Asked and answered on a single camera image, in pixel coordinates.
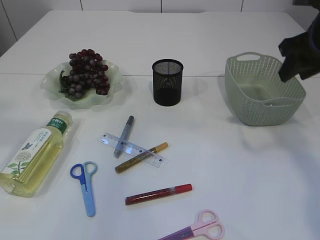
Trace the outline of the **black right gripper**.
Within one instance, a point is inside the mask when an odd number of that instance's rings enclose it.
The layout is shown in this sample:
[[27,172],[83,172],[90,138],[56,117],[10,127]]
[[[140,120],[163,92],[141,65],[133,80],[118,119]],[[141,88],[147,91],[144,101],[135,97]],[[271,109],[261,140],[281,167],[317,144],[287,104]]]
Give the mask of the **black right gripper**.
[[[278,46],[283,57],[286,57],[278,75],[282,82],[295,77],[298,73],[306,80],[320,73],[320,13],[306,32],[291,38],[285,38]],[[299,59],[290,54],[306,55]]]

